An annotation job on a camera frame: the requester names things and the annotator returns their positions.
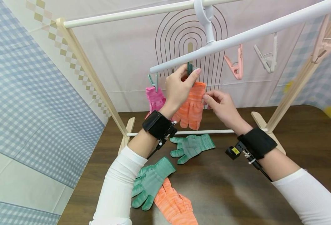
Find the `line drawing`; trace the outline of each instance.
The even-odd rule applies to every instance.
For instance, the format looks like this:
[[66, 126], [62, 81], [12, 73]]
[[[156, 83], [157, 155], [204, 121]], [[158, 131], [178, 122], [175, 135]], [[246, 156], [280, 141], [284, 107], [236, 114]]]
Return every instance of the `line drawing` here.
[[[227, 21], [222, 12], [217, 7], [213, 7], [215, 10], [212, 26], [215, 40], [226, 39], [228, 37]], [[169, 12], [161, 20], [155, 35], [157, 62], [161, 64], [199, 49], [205, 44], [205, 31], [197, 20], [194, 9]], [[217, 86], [217, 90], [219, 90], [224, 56], [225, 50], [192, 62], [195, 67], [201, 68], [203, 71], [199, 81], [207, 83], [206, 91], [216, 89]], [[161, 71], [160, 77], [169, 76], [177, 68], [179, 66]]]

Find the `white rod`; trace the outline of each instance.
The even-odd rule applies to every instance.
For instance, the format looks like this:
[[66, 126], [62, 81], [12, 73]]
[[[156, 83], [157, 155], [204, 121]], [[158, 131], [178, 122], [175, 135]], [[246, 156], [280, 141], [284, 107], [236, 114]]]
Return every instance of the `white rod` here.
[[195, 59], [200, 59], [201, 57], [204, 57], [206, 55], [220, 52], [227, 48], [234, 47], [251, 40], [255, 40], [262, 36], [275, 33], [290, 26], [294, 26], [298, 23], [303, 23], [312, 18], [323, 16], [329, 13], [331, 13], [331, 0], [324, 0], [317, 4], [311, 5], [299, 11], [281, 17], [279, 19], [273, 20], [269, 23], [263, 24], [233, 37], [227, 38], [225, 40], [214, 41], [194, 52], [188, 53], [176, 59], [172, 59], [168, 62], [164, 62], [158, 66], [154, 66], [150, 69], [150, 73], [157, 73], [165, 69], [169, 69], [184, 64], [186, 62], [193, 61]]
[[[190, 131], [178, 131], [175, 135], [184, 135], [184, 134], [204, 134], [204, 133], [234, 133], [233, 130], [190, 130]], [[128, 137], [137, 135], [138, 133], [127, 133]]]
[[[241, 1], [241, 0], [203, 0], [203, 6], [216, 5], [216, 4], [228, 3], [228, 2], [236, 2], [236, 1]], [[117, 13], [112, 13], [112, 14], [108, 14], [108, 15], [88, 17], [88, 18], [83, 18], [83, 19], [75, 19], [72, 21], [65, 21], [64, 26], [66, 28], [76, 28], [76, 27], [81, 27], [81, 26], [86, 26], [86, 25], [97, 24], [97, 23], [105, 23], [105, 22], [110, 22], [110, 21], [143, 17], [143, 16], [168, 13], [168, 12], [193, 9], [193, 8], [194, 8], [194, 0], [191, 0], [191, 1], [186, 1], [186, 2], [159, 5], [159, 6], [148, 7], [148, 8], [143, 8], [143, 9], [135, 9], [135, 10], [125, 11], [125, 12], [117, 12]]]

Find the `arm sleeve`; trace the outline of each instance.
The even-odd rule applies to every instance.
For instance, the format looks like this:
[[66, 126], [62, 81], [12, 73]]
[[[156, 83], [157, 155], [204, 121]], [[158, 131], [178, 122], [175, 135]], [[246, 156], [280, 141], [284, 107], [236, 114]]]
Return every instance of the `arm sleeve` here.
[[306, 170], [300, 169], [272, 184], [305, 225], [331, 224], [331, 193]]
[[131, 225], [130, 203], [134, 180], [147, 159], [126, 146], [105, 175], [90, 225]]

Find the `green clothespin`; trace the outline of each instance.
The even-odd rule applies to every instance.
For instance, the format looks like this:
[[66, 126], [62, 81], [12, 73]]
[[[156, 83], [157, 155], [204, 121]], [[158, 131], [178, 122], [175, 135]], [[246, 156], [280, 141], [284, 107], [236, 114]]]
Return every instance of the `green clothespin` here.
[[189, 76], [195, 69], [197, 69], [197, 67], [193, 67], [193, 64], [191, 64], [190, 62], [187, 62], [187, 65], [188, 65], [187, 73]]
[[148, 79], [149, 79], [150, 85], [155, 87], [155, 92], [158, 92], [158, 73], [155, 74], [155, 79], [156, 79], [155, 82], [153, 81], [152, 76], [150, 74], [148, 74]]

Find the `green glove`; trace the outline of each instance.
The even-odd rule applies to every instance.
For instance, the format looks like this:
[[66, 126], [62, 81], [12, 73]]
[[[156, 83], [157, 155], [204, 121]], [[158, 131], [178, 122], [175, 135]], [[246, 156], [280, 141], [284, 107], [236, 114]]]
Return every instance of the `green glove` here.
[[177, 143], [177, 150], [171, 151], [170, 155], [180, 157], [177, 164], [181, 165], [186, 163], [189, 159], [199, 155], [202, 151], [215, 148], [214, 143], [208, 134], [202, 136], [189, 135], [188, 137], [173, 137], [171, 142]]
[[139, 208], [144, 203], [142, 210], [149, 210], [165, 178], [174, 172], [175, 168], [165, 157], [155, 165], [142, 168], [134, 182], [132, 197], [137, 197], [132, 202], [132, 207]]

